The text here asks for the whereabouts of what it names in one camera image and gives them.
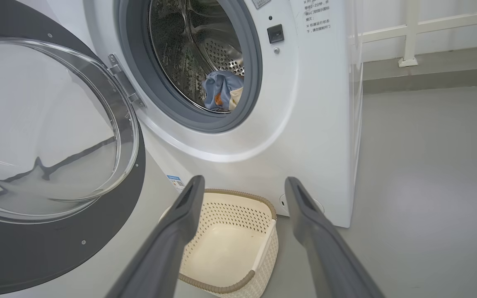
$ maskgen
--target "beige basket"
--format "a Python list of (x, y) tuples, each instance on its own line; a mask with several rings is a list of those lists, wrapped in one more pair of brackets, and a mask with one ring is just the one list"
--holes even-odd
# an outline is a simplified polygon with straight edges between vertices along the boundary
[(207, 189), (180, 280), (226, 298), (259, 298), (277, 258), (273, 205), (243, 192)]

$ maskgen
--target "laundry basket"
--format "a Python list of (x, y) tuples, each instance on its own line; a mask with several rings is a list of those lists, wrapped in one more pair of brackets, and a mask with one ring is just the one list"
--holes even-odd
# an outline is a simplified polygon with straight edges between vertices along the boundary
[(180, 280), (226, 298), (259, 298), (279, 241), (277, 215), (265, 198), (207, 189), (198, 230), (185, 246)]

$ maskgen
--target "laundry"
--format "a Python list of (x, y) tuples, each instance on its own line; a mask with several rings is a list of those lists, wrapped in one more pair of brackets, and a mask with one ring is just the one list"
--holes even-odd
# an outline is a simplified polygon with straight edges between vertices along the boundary
[(226, 70), (217, 70), (207, 75), (202, 86), (206, 91), (204, 105), (212, 111), (233, 111), (244, 89), (244, 79)]

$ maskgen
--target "blue cloth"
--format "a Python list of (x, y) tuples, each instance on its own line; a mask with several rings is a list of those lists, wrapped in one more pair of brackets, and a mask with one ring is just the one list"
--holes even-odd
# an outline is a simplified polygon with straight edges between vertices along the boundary
[(207, 97), (204, 105), (208, 110), (229, 110), (229, 91), (244, 87), (244, 81), (232, 72), (217, 70), (207, 75), (207, 80), (202, 82)]

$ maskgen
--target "open door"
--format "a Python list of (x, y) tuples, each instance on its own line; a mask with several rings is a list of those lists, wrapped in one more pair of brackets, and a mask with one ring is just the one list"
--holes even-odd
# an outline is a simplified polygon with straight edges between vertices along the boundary
[(0, 294), (85, 262), (134, 209), (145, 149), (122, 75), (49, 17), (0, 0)]

